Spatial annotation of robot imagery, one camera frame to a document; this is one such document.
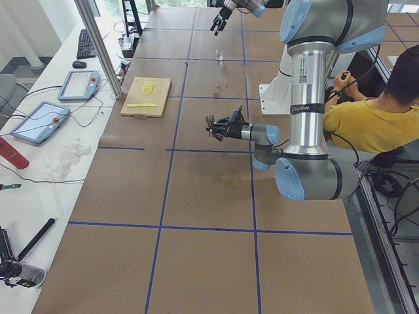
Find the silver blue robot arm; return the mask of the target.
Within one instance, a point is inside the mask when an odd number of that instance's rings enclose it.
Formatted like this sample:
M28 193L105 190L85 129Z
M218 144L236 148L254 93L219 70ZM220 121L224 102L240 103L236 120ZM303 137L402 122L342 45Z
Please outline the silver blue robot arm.
M295 201L348 197L358 185L354 166L330 158L323 148L326 59L330 52L366 50L384 38L386 1L292 1L280 28L292 59L290 139L276 147L277 126L250 124L240 110L220 120L206 117L207 131L255 143L253 165L274 167L280 194Z
M213 19L210 30L215 36L223 31L228 19L235 9L242 7L247 9L252 15L260 17L266 10L267 1L263 0L231 0L231 1L212 1L213 5L218 5L221 9Z

